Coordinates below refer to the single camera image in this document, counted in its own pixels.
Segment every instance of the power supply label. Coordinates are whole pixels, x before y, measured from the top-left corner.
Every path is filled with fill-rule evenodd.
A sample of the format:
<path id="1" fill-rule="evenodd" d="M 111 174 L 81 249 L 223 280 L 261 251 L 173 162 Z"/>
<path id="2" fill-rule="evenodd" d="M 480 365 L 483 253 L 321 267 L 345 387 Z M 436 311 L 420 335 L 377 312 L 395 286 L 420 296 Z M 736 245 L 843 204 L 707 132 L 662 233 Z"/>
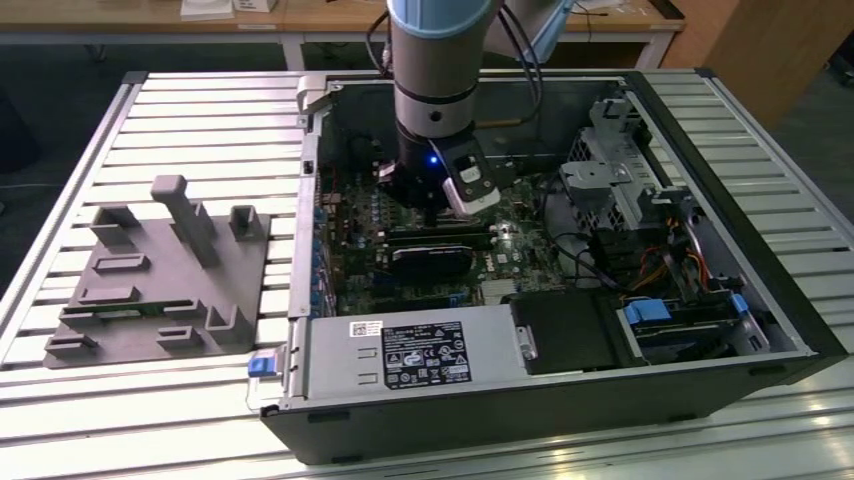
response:
<path id="1" fill-rule="evenodd" d="M 463 324 L 383 328 L 383 371 L 392 390 L 471 382 Z"/>

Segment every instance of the small blue connector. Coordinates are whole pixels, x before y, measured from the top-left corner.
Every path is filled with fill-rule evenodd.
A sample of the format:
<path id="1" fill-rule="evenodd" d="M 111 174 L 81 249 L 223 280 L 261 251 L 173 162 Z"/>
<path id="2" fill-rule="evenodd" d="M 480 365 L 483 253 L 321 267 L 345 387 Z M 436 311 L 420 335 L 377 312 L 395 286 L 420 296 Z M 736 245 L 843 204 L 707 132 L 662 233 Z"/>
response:
<path id="1" fill-rule="evenodd" d="M 448 295 L 448 307 L 451 308 L 459 307 L 459 304 L 464 298 L 466 298 L 464 293 L 455 293 L 452 295 Z"/>
<path id="2" fill-rule="evenodd" d="M 742 294 L 734 293 L 730 300 L 732 301 L 732 306 L 735 307 L 738 316 L 740 317 L 742 315 L 747 315 L 750 313 L 750 306 L 747 305 L 747 301 L 744 300 L 744 297 L 742 297 Z"/>
<path id="3" fill-rule="evenodd" d="M 325 210 L 323 210 L 323 207 L 315 207 L 315 223 L 325 223 Z"/>

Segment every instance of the blue tab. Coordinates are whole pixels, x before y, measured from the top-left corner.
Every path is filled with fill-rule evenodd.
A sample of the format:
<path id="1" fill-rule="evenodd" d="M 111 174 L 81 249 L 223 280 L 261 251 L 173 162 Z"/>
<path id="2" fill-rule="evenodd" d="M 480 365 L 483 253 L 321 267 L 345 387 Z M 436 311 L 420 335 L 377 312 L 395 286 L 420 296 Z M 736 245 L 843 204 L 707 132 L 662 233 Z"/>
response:
<path id="1" fill-rule="evenodd" d="M 628 325 L 640 323 L 640 317 L 638 317 L 638 311 L 631 306 L 623 308 L 623 313 L 626 314 L 626 320 L 628 320 Z"/>
<path id="2" fill-rule="evenodd" d="M 626 307 L 626 317 L 630 325 L 638 322 L 660 322 L 672 318 L 664 301 L 655 298 L 631 302 Z"/>
<path id="3" fill-rule="evenodd" d="M 747 301 L 744 300 L 744 297 L 742 297 L 740 293 L 734 293 L 730 297 L 730 300 L 732 300 L 732 306 L 735 307 L 735 311 L 738 312 L 739 317 L 750 313 Z"/>
<path id="4" fill-rule="evenodd" d="M 272 377 L 276 375 L 276 359 L 273 357 L 257 357 L 249 360 L 249 377 Z"/>

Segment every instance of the aluminum extrusion table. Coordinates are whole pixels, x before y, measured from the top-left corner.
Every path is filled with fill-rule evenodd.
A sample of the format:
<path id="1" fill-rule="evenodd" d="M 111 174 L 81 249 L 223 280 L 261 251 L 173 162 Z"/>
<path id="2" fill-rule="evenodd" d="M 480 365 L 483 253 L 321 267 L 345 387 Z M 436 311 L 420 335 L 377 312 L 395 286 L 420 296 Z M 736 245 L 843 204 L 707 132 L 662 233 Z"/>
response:
<path id="1" fill-rule="evenodd" d="M 273 215 L 259 348 L 287 337 L 300 73 L 128 76 L 0 303 L 4 478 L 788 478 L 854 468 L 854 363 L 751 395 L 711 417 L 348 466 L 300 464 L 247 405 L 249 355 L 65 370 L 41 367 L 95 235 L 96 206 L 181 174 L 211 215 Z M 715 79 L 646 77 L 849 351 L 854 231 Z M 679 183 L 667 153 L 654 148 Z"/>

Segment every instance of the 3d printed holder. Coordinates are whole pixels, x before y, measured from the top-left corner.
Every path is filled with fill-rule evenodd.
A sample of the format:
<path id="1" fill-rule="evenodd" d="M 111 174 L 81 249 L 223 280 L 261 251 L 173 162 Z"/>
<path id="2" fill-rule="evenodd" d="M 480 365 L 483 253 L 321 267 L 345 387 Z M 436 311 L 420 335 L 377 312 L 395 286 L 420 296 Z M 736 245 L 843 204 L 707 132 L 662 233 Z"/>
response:
<path id="1" fill-rule="evenodd" d="M 172 220 L 101 207 L 75 294 L 45 346 L 44 366 L 243 353 L 255 343 L 269 216 L 235 206 L 208 217 L 180 175 L 155 178 L 151 197 Z"/>

